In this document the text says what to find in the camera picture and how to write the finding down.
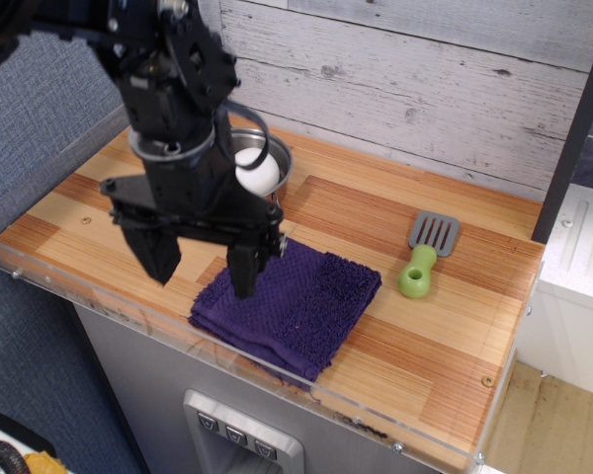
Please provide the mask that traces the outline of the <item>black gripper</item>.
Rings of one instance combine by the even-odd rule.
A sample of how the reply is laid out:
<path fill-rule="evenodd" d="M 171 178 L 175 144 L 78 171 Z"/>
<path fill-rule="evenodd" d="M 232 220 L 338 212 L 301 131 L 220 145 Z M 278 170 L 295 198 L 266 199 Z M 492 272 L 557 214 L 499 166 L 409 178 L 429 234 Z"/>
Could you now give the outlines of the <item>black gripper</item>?
<path fill-rule="evenodd" d="M 166 285 L 180 261 L 180 237 L 227 247 L 235 295 L 255 293 L 258 275 L 270 256 L 287 245 L 280 232 L 280 207 L 246 191 L 235 176 L 234 155 L 213 145 L 202 154 L 173 161 L 143 162 L 143 175 L 111 178 L 100 184 L 113 204 L 114 223 L 145 272 Z M 258 167 L 268 148 L 245 170 Z"/>

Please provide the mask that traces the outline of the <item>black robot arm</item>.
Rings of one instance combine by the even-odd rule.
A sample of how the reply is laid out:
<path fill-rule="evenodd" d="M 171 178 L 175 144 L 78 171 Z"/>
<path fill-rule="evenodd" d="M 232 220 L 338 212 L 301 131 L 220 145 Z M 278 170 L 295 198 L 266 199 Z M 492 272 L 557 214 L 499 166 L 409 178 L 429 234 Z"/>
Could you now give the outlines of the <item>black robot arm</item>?
<path fill-rule="evenodd" d="M 0 65 L 33 32 L 83 39 L 117 86 L 140 175 L 100 185 L 111 215 L 147 272 L 166 283 L 180 238 L 224 245 L 235 294 L 256 279 L 286 238 L 279 206 L 237 180 L 230 114 L 255 120 L 230 100 L 236 59 L 194 1 L 0 1 Z"/>

